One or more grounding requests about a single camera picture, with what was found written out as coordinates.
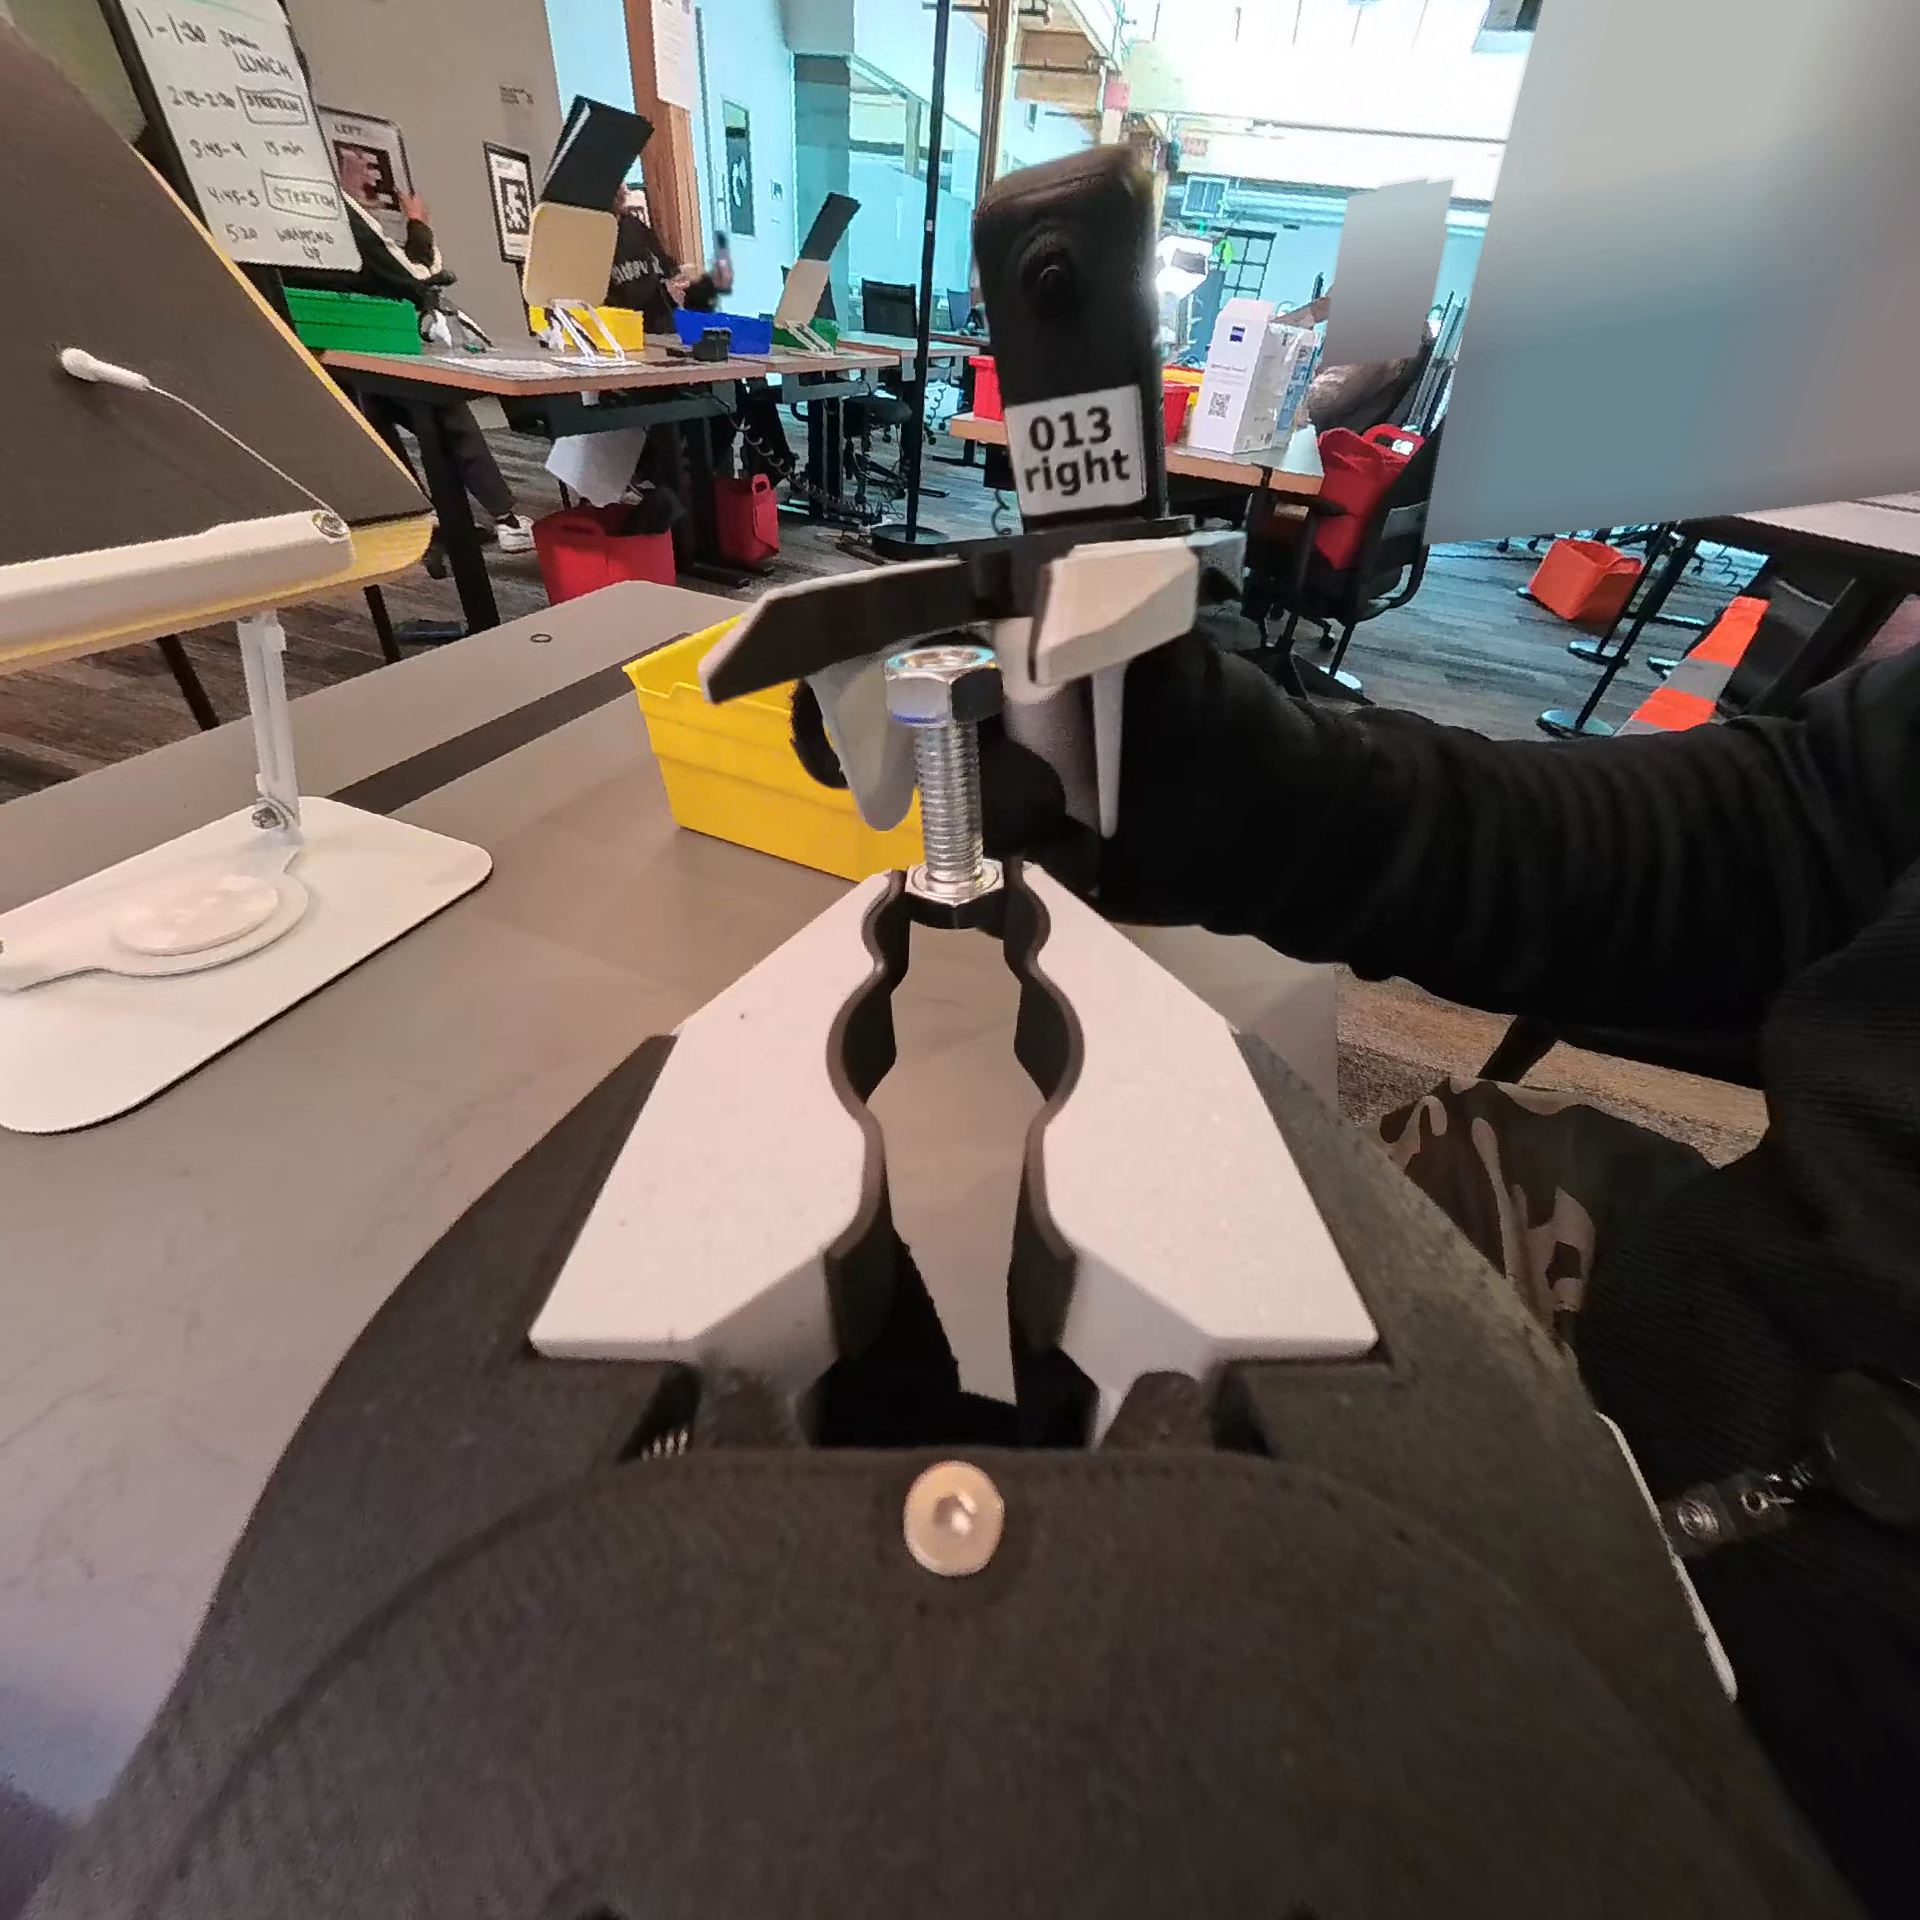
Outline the person's right forearm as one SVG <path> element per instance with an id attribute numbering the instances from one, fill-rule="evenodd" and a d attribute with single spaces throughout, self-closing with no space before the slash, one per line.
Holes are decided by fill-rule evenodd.
<path id="1" fill-rule="evenodd" d="M 1323 726 L 1290 954 L 1555 1025 L 1807 1032 L 1915 1062 L 1915 653 L 1790 714 L 1523 744 Z"/>

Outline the green storage bin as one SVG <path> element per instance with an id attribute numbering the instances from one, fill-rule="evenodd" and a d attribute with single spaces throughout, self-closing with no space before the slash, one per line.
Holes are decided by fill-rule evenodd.
<path id="1" fill-rule="evenodd" d="M 410 299 L 283 283 L 300 342 L 314 354 L 375 352 L 421 357 L 418 306 Z"/>

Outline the silver hex bolt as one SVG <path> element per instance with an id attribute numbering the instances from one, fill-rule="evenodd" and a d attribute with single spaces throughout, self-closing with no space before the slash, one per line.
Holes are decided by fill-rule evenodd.
<path id="1" fill-rule="evenodd" d="M 882 699 L 910 740 L 923 861 L 943 878 L 971 878 L 986 864 L 979 729 L 1002 709 L 994 650 L 974 640 L 908 646 L 882 664 Z"/>

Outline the person's camouflage trousers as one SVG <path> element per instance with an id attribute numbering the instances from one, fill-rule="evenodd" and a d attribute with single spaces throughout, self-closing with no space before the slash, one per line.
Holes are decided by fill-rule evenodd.
<path id="1" fill-rule="evenodd" d="M 1428 1088 L 1382 1115 L 1375 1138 L 1564 1350 L 1610 1242 L 1712 1171 L 1691 1142 L 1491 1078 Z"/>

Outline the orange traffic cone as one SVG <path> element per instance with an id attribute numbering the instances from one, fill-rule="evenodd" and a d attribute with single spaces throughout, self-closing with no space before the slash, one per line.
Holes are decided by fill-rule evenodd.
<path id="1" fill-rule="evenodd" d="M 1770 601 L 1740 594 L 1667 680 L 1632 712 L 1621 737 L 1667 737 L 1714 722 L 1719 697 L 1759 630 Z"/>

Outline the white carton box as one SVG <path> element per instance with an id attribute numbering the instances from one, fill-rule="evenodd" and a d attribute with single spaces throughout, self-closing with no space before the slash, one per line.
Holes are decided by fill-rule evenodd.
<path id="1" fill-rule="evenodd" d="M 1290 441 L 1322 347 L 1318 322 L 1279 318 L 1270 301 L 1235 297 L 1216 316 L 1183 443 L 1236 459 Z"/>

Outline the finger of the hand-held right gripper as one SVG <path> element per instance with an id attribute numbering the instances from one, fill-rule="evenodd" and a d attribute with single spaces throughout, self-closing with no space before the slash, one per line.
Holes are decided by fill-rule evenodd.
<path id="1" fill-rule="evenodd" d="M 869 568 L 763 594 L 714 644 L 703 697 L 732 704 L 808 685 L 863 826 L 894 829 L 916 789 L 914 752 L 884 704 L 882 664 L 910 643 L 1031 617 L 1036 561 L 923 561 Z"/>
<path id="2" fill-rule="evenodd" d="M 1186 636 L 1198 620 L 1199 561 L 1188 538 L 1076 544 L 1039 565 L 1036 699 Z"/>

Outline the dark table slot cover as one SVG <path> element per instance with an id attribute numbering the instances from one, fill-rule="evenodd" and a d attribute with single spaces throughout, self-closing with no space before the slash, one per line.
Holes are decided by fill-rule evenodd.
<path id="1" fill-rule="evenodd" d="M 632 692 L 621 664 L 600 668 L 540 699 L 506 712 L 379 772 L 351 782 L 328 797 L 379 816 L 392 816 L 460 779 L 552 737 Z"/>

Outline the brown edged desk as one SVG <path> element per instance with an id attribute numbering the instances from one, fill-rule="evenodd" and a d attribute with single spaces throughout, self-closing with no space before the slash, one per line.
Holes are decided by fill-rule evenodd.
<path id="1" fill-rule="evenodd" d="M 464 633 L 498 625 L 498 609 L 472 504 L 446 433 L 446 397 L 498 400 L 511 429 L 563 441 L 623 426 L 663 427 L 728 417 L 751 379 L 796 381 L 803 405 L 836 408 L 869 397 L 880 373 L 898 373 L 911 349 L 844 339 L 829 352 L 698 362 L 655 347 L 626 357 L 557 352 L 350 352 L 327 349 L 320 366 L 357 400 L 392 400 L 418 443 L 421 470 L 439 520 L 439 546 L 460 594 Z"/>
<path id="2" fill-rule="evenodd" d="M 943 433 L 963 443 L 1007 448 L 1007 427 L 1004 421 L 959 413 L 949 418 Z M 1316 436 L 1309 429 L 1283 448 L 1254 448 L 1250 459 L 1220 457 L 1186 443 L 1172 443 L 1165 452 L 1165 470 L 1168 476 L 1219 486 L 1274 491 L 1294 499 L 1318 496 L 1323 486 Z"/>

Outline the handwritten whiteboard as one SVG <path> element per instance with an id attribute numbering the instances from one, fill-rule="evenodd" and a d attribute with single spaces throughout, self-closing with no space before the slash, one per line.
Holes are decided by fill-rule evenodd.
<path id="1" fill-rule="evenodd" d="M 183 198 L 232 265 L 362 270 L 282 2 L 102 2 L 101 13 Z"/>

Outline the black office chair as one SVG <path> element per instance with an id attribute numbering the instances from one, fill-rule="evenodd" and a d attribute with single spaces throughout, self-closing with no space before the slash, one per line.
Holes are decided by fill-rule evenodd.
<path id="1" fill-rule="evenodd" d="M 1332 653 L 1308 682 L 1341 699 L 1360 697 L 1358 682 L 1341 668 L 1343 656 L 1360 625 L 1403 609 L 1424 582 L 1428 510 L 1444 434 L 1444 424 L 1422 434 L 1424 446 L 1378 504 L 1363 548 L 1343 572 L 1332 572 L 1314 555 L 1311 538 L 1328 513 L 1314 496 L 1296 521 L 1283 521 L 1274 510 L 1250 521 L 1242 609 L 1260 629 L 1268 660 L 1290 664 L 1294 633 L 1309 620 Z"/>

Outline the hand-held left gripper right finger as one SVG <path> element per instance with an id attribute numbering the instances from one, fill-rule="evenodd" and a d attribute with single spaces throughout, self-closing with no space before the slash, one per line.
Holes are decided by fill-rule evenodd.
<path id="1" fill-rule="evenodd" d="M 1005 1282 L 1029 1445 L 1088 1445 L 1147 1376 L 1349 1365 L 1378 1328 L 1256 1072 L 1262 1050 L 1043 868 L 1004 889 L 1024 1136 Z"/>

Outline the tilted wooden board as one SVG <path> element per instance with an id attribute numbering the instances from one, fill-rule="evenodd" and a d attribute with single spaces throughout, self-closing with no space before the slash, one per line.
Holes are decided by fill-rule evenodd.
<path id="1" fill-rule="evenodd" d="M 651 132 L 651 123 L 632 109 L 588 96 L 571 100 L 534 203 L 532 246 L 518 276 L 525 308 L 608 305 L 618 189 Z M 581 362 L 613 366 L 629 358 Z"/>
<path id="2" fill-rule="evenodd" d="M 799 352 L 829 352 L 826 336 L 819 331 L 819 318 L 828 297 L 832 276 L 832 254 L 847 233 L 858 216 L 858 201 L 851 195 L 829 193 L 807 237 L 799 244 L 799 259 L 784 276 L 780 305 L 775 308 L 773 326 L 775 342 Z"/>
<path id="3" fill-rule="evenodd" d="M 4 673 L 421 561 L 410 470 L 12 25 L 2 187 Z"/>

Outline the person's right hand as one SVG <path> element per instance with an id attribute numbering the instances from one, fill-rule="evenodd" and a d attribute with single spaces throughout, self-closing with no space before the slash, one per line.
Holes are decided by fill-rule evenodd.
<path id="1" fill-rule="evenodd" d="M 1374 740 L 1284 694 L 1199 630 L 1122 674 L 1120 813 L 1075 822 L 1064 779 L 1004 720 L 981 733 L 987 850 L 1029 857 L 1109 921 L 1246 933 L 1360 965 L 1374 891 Z"/>

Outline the orange storage bin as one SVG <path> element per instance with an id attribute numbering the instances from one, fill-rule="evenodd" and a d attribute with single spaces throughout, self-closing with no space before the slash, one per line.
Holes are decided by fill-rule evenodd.
<path id="1" fill-rule="evenodd" d="M 1603 626 L 1624 609 L 1644 561 L 1607 541 L 1557 538 L 1526 581 L 1526 596 L 1578 626 Z"/>

